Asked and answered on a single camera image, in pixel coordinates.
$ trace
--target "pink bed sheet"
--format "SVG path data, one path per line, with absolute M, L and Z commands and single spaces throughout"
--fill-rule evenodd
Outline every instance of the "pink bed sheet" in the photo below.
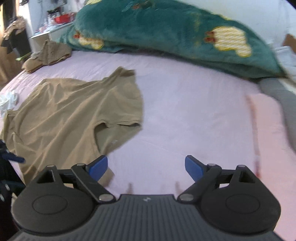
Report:
M 291 148 L 280 104 L 265 94 L 248 96 L 253 110 L 261 180 L 281 204 L 275 232 L 296 240 L 296 153 Z
M 213 69 L 165 57 L 74 51 L 61 63 L 20 73 L 1 93 L 16 90 L 17 109 L 44 78 L 100 80 L 119 66 L 136 70 L 144 123 L 140 133 L 108 156 L 111 193 L 180 194 L 193 183 L 184 168 L 186 155 L 225 169 L 245 164 L 254 171 L 245 96 L 260 91 L 254 83 Z

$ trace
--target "bed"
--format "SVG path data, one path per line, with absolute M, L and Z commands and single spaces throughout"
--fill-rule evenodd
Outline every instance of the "bed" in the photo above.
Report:
M 17 91 L 18 108 L 44 78 L 100 80 L 119 66 L 136 70 L 144 122 L 140 133 L 108 156 L 114 173 L 110 192 L 117 197 L 178 195 L 192 184 L 184 168 L 187 155 L 226 169 L 245 164 L 255 171 L 245 96 L 260 91 L 254 83 L 216 70 L 167 57 L 74 51 L 61 63 L 20 73 L 1 93 Z
M 256 108 L 262 113 L 269 107 L 259 106 L 262 98 L 265 100 L 257 97 L 261 93 L 259 86 L 246 80 L 284 76 L 277 59 L 252 30 L 238 22 L 175 1 L 157 0 L 154 3 L 159 7 L 157 11 L 154 11 L 155 5 L 147 5 L 150 1 L 141 5 L 125 0 L 118 5 L 90 0 L 77 14 L 71 29 L 61 37 L 61 42 L 76 49 L 72 56 L 58 64 L 43 66 L 32 74 L 21 72 L 0 94 L 16 91 L 19 94 L 17 109 L 45 78 L 93 81 L 111 75 L 119 66 L 134 69 L 144 102 L 142 130 L 108 154 L 113 175 L 102 183 L 104 187 L 116 197 L 120 194 L 174 194 L 177 197 L 193 183 L 184 167 L 187 155 L 205 164 L 216 163 L 224 169 L 244 164 L 258 176 L 261 174 L 267 187 L 279 195 L 278 199 L 282 198 L 280 203 L 285 206 L 275 231 L 287 241 L 294 241 L 296 233 L 292 232 L 291 220 L 296 218 L 296 211 L 292 211 L 296 194 L 290 192 L 285 196 L 289 190 L 282 187 L 293 187 L 296 182 L 293 178 L 285 179 L 285 175 L 290 174 L 283 168 L 277 174 L 281 182 L 274 182 L 277 167 L 284 166 L 278 160 L 272 165 L 268 163 L 273 149 L 279 146 L 278 139 L 270 139 L 275 141 L 271 149 L 265 141 L 267 135 L 262 134 L 264 128 L 258 131 L 248 96 L 254 96 L 253 100 L 258 101 Z M 150 28 L 150 20 L 139 17 L 147 12 L 155 28 Z M 170 24 L 175 13 L 186 24 L 181 21 L 179 25 Z M 134 18 L 122 22 L 119 16 Z M 165 24 L 158 25 L 159 19 Z M 229 46 L 228 41 L 240 42 L 239 47 Z M 174 54 L 178 58 L 159 52 L 148 54 L 151 52 L 147 49 Z M 119 50 L 128 53 L 105 53 Z M 269 114 L 261 116 L 263 125 L 268 123 L 263 119 Z M 2 126 L 3 119 L 0 119 L 1 129 Z M 277 123 L 274 126 L 271 132 L 278 133 Z M 286 144 L 284 134 L 279 140 Z M 261 160 L 264 163 L 260 164 L 262 170 L 258 165 L 259 155 L 264 156 Z M 296 158 L 293 151 L 288 156 L 290 161 Z M 13 165 L 21 176 L 19 166 Z M 289 166 L 290 172 L 296 170 L 294 163 Z

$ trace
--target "red container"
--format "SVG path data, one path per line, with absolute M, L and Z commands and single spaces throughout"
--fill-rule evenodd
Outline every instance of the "red container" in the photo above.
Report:
M 64 14 L 64 15 L 61 15 L 59 17 L 54 18 L 54 20 L 58 24 L 69 23 L 69 22 L 71 22 L 71 15 L 70 14 Z

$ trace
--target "gray pillow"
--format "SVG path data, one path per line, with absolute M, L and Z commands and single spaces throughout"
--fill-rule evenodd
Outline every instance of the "gray pillow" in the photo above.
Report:
M 287 90 L 277 78 L 267 78 L 259 82 L 262 92 L 282 105 L 288 137 L 292 148 L 296 151 L 296 95 Z

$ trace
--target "clothes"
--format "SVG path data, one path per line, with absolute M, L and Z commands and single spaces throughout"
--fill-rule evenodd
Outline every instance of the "clothes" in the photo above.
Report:
M 16 21 L 13 21 L 4 31 L 3 38 L 9 39 L 12 31 L 16 29 L 15 35 L 23 32 L 26 29 L 26 21 L 23 16 L 18 16 Z
M 275 48 L 274 52 L 289 79 L 296 84 L 296 53 L 290 46 Z
M 17 29 L 13 29 L 8 40 L 2 38 L 3 41 L 1 46 L 7 48 L 7 54 L 11 53 L 15 49 L 17 57 L 23 57 L 24 55 L 31 53 L 31 47 L 27 32 L 24 30 L 19 32 L 19 34 L 16 34 L 18 31 L 19 30 Z
M 18 94 L 15 91 L 9 91 L 0 95 L 0 116 L 3 118 L 7 110 L 13 110 L 18 100 Z
M 287 133 L 292 148 L 296 151 L 296 95 L 287 90 L 276 78 L 259 82 L 262 92 L 275 98 L 282 106 Z
M 14 21 L 16 16 L 16 6 L 14 0 L 4 0 L 3 2 L 3 23 L 4 28 L 7 28 Z
M 0 86 L 8 83 L 22 71 L 21 63 L 16 61 L 15 58 L 15 53 L 7 54 L 7 49 L 0 47 Z
M 279 78 L 279 82 L 285 87 L 286 90 L 296 95 L 296 82 L 292 82 L 291 79 Z
M 29 58 L 22 66 L 28 73 L 33 73 L 44 65 L 53 65 L 71 56 L 72 49 L 63 43 L 46 40 L 42 50 Z
M 140 130 L 142 97 L 134 71 L 118 68 L 101 81 L 44 79 L 16 111 L 1 138 L 26 159 L 25 182 L 46 165 L 68 169 L 106 155 Z
M 261 181 L 281 204 L 274 231 L 285 241 L 295 241 L 296 153 L 291 148 L 280 103 L 265 94 L 248 95 L 258 144 Z

